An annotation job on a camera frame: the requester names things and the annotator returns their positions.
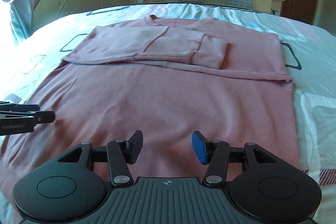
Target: ribbed gray plate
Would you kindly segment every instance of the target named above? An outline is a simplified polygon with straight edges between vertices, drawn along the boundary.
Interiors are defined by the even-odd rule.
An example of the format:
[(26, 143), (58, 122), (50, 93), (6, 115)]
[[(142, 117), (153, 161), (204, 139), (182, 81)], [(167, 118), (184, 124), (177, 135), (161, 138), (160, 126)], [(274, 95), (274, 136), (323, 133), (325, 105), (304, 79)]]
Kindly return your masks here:
[[(25, 220), (22, 224), (33, 224)], [(139, 178), (115, 189), (91, 215), (71, 224), (257, 224), (234, 209), (221, 190), (197, 178)]]

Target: metal screw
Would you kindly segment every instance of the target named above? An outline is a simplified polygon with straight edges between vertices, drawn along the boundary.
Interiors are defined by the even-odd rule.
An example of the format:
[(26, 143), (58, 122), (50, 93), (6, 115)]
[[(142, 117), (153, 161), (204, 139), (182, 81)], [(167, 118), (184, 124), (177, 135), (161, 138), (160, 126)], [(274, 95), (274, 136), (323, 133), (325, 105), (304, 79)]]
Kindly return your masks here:
[(206, 177), (205, 179), (208, 183), (211, 183), (211, 184), (216, 184), (216, 183), (220, 183), (222, 181), (222, 178), (220, 176), (208, 176)]
[(114, 180), (115, 183), (122, 184), (122, 183), (129, 182), (131, 179), (128, 176), (120, 175), (120, 176), (114, 177), (113, 180)]

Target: bed sheet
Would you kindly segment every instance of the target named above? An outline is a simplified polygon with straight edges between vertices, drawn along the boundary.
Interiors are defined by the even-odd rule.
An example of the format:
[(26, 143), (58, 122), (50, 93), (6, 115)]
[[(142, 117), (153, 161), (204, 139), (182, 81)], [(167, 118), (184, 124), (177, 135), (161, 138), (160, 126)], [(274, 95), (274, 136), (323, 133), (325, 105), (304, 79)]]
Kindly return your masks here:
[[(0, 60), (0, 67), (6, 67), (0, 72), (0, 100), (24, 103), (56, 68), (61, 57), (96, 25), (105, 26), (151, 14), (161, 18), (215, 17), (279, 36), (286, 67), (294, 79), (293, 104), (301, 169), (307, 170), (322, 189), (327, 187), (327, 203), (336, 204), (336, 188), (332, 185), (336, 183), (336, 151), (333, 149), (336, 126), (332, 122), (336, 116), (336, 82), (332, 77), (336, 70), (336, 37), (319, 27), (265, 13), (193, 4), (134, 5), (69, 15), (37, 30)], [(331, 214), (328, 206), (323, 208), (324, 213), (319, 209), (316, 220), (336, 223), (328, 217), (328, 212)]]

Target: white bedding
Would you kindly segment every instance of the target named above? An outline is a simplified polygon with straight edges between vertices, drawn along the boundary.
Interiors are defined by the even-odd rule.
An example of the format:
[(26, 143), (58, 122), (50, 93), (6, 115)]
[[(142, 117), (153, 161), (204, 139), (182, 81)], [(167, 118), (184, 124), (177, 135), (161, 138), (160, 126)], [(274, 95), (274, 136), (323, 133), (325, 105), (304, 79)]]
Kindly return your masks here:
[[(0, 100), (25, 102), (59, 64), (61, 57), (96, 25), (105, 26), (151, 14), (162, 18), (215, 17), (260, 32), (278, 34), (283, 44), (283, 58), (295, 83), (293, 102), (301, 169), (309, 170), (309, 175), (320, 185), (336, 183), (336, 150), (333, 148), (336, 145), (336, 81), (331, 77), (336, 71), (336, 37), (319, 27), (286, 18), (191, 4), (134, 5), (69, 15), (42, 27), (0, 60), (0, 67), (8, 68), (0, 71)], [(336, 223), (330, 206), (336, 204), (336, 187), (329, 185), (322, 189), (326, 200), (324, 196), (315, 219), (318, 223)], [(5, 200), (1, 196), (0, 221), (8, 224), (9, 214), (3, 213)]]

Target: pink sweater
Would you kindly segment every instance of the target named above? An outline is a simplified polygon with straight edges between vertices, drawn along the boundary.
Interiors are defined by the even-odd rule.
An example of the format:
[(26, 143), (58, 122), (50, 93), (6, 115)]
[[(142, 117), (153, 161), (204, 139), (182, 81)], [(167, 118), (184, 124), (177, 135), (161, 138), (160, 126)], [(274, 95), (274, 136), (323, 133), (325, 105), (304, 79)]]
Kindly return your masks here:
[[(191, 136), (231, 146), (255, 142), (298, 167), (292, 79), (275, 34), (212, 18), (154, 16), (96, 27), (41, 83), (29, 104), (53, 110), (52, 124), (6, 137), (0, 189), (70, 147), (103, 146), (144, 133), (130, 171), (150, 177), (202, 177)], [(227, 180), (241, 166), (229, 166)], [(105, 164), (95, 172), (108, 179)]]

